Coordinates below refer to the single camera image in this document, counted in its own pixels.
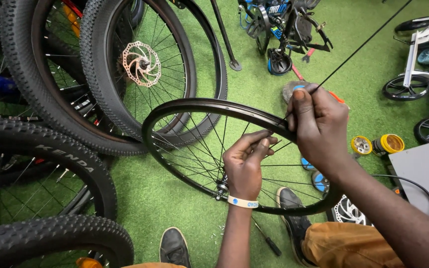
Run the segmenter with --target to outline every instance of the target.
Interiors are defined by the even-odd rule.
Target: screwdriver
[[[259,225],[257,224],[257,221],[253,218],[254,225],[258,228],[258,230],[261,232],[261,234],[264,236],[266,243],[269,245],[269,247],[272,249],[274,254],[276,254],[277,257],[281,256],[282,252],[279,250],[279,248],[274,244],[274,242],[271,240],[270,237],[266,236],[266,234],[261,230]]]

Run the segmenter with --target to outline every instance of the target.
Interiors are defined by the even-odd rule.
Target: hand
[[[297,131],[302,156],[329,177],[352,161],[347,151],[349,109],[322,87],[310,95],[317,87],[312,83],[295,89],[286,115],[289,130]]]
[[[223,154],[224,170],[228,176],[232,197],[255,201],[261,191],[261,161],[273,155],[270,144],[277,142],[267,130],[246,133]]]

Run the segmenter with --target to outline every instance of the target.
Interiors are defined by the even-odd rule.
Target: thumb
[[[259,166],[261,164],[261,161],[267,155],[268,151],[269,151],[269,140],[264,138],[257,144],[253,152],[247,158],[246,162]]]
[[[292,94],[294,111],[297,116],[297,136],[310,135],[318,132],[314,104],[311,95],[304,88],[297,88]]]

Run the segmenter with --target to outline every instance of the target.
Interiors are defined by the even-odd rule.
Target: orange pants
[[[376,228],[355,223],[314,223],[307,229],[302,252],[321,268],[402,268],[402,261]],[[143,263],[125,268],[183,268]]]

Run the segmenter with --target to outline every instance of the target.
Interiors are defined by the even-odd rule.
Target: wristband
[[[257,208],[257,206],[259,205],[258,201],[247,201],[239,198],[234,198],[232,196],[228,196],[228,203],[246,208]]]

